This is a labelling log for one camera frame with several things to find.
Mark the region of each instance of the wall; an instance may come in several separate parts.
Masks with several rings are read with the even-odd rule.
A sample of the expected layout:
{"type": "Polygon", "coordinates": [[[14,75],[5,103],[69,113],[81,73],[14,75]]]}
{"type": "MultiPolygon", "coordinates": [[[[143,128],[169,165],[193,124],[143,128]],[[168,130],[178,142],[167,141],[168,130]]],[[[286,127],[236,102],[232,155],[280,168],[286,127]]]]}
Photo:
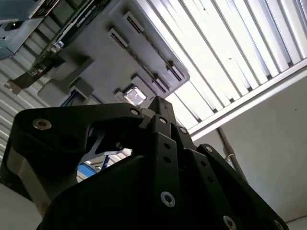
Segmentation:
{"type": "Polygon", "coordinates": [[[40,221],[32,202],[0,184],[0,229],[36,230],[40,221]]]}
{"type": "Polygon", "coordinates": [[[307,218],[299,219],[288,224],[289,230],[306,230],[307,218]]]}
{"type": "MultiPolygon", "coordinates": [[[[306,98],[304,78],[222,126],[250,185],[284,220],[307,214],[306,98]]],[[[223,154],[215,131],[202,142],[223,154]]]]}

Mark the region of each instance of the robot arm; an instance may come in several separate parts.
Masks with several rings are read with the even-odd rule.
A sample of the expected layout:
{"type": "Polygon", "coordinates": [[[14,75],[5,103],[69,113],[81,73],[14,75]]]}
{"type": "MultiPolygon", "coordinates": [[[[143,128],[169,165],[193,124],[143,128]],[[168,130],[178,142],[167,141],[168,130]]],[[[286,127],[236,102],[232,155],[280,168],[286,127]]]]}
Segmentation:
{"type": "Polygon", "coordinates": [[[212,146],[194,146],[160,97],[141,111],[127,103],[22,111],[0,174],[35,203],[38,230],[288,229],[212,146]],[[77,183],[85,154],[118,145],[132,155],[77,183]]]}

